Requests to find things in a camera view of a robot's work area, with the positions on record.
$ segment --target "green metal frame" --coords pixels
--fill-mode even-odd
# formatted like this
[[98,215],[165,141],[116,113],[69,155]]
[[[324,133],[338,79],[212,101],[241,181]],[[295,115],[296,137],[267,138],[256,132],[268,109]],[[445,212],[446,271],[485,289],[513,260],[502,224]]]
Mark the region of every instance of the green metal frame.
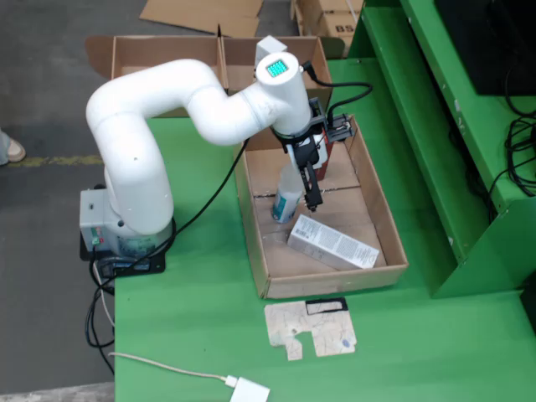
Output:
[[[453,56],[454,47],[446,41],[433,0],[402,0],[402,4],[403,8],[396,0],[368,2],[349,55],[378,61],[456,258],[450,269],[426,267],[430,288],[437,296],[515,289],[536,267],[530,244],[535,235],[536,200],[522,195],[507,178],[499,179],[494,201],[500,215],[488,224],[486,205],[469,191],[465,164],[448,139],[449,126],[425,62],[431,66],[488,187],[506,164],[503,153],[491,149],[502,149],[504,128],[514,116],[500,97],[474,93],[461,61]],[[491,116],[460,104],[476,104]],[[399,135],[392,134],[386,142],[400,144]]]

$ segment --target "person's foot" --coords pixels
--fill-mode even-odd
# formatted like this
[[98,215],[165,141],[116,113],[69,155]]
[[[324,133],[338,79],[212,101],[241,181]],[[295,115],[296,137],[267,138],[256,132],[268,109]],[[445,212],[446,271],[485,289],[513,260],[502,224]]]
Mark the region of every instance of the person's foot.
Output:
[[24,151],[23,146],[20,145],[20,142],[10,138],[8,148],[9,162],[20,162],[24,159],[24,157],[26,157],[26,151]]

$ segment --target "white product box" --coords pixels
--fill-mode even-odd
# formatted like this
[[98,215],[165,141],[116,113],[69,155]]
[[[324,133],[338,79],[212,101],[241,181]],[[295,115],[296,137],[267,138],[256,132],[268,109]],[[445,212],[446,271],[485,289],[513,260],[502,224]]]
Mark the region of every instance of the white product box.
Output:
[[379,251],[316,220],[300,215],[287,244],[332,268],[372,268]]

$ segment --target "plastic bottle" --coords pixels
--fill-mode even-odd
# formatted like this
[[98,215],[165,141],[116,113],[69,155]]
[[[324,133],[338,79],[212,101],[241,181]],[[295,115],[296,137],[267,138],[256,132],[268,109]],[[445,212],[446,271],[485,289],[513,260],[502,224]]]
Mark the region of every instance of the plastic bottle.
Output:
[[302,176],[291,163],[281,170],[272,216],[279,224],[290,222],[303,193]]

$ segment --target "gray floor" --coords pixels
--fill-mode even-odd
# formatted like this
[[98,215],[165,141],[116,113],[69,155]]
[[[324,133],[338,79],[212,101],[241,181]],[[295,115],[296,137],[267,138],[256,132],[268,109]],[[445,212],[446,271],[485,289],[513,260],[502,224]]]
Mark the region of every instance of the gray floor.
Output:
[[[104,80],[87,64],[87,36],[198,34],[139,20],[145,1],[0,0],[0,127],[29,157],[97,153],[85,103]],[[266,0],[257,35],[297,34],[288,9]],[[80,190],[102,182],[102,166],[30,160],[0,167],[0,394],[112,380],[85,344],[94,287],[78,258]]]

